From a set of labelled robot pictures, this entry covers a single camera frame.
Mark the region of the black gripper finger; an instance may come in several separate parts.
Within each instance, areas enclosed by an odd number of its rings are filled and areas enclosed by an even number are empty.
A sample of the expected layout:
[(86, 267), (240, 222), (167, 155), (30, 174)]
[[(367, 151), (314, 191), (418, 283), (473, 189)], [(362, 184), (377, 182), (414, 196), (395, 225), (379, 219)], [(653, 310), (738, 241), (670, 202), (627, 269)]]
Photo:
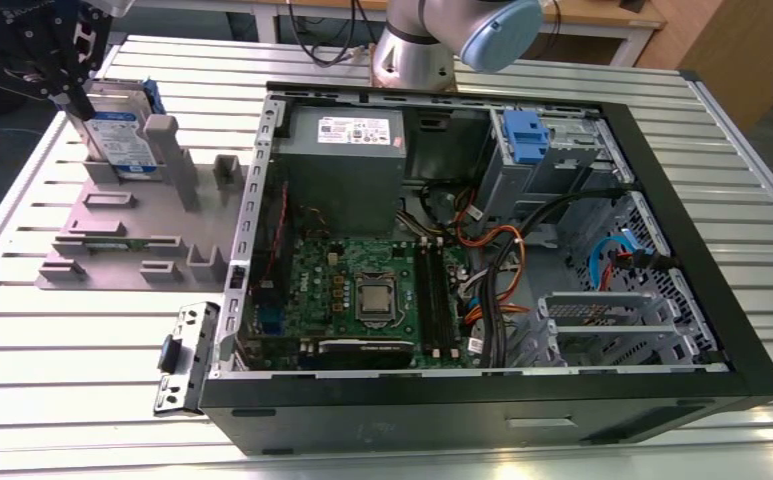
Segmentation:
[(79, 17), (74, 33), (75, 66), (71, 76), (82, 88), (90, 85), (91, 73), (103, 63), (111, 31), (110, 17)]
[(0, 89), (50, 100), (76, 119), (92, 118), (90, 86), (92, 51), (67, 41), (20, 37), (16, 49), (0, 49)]

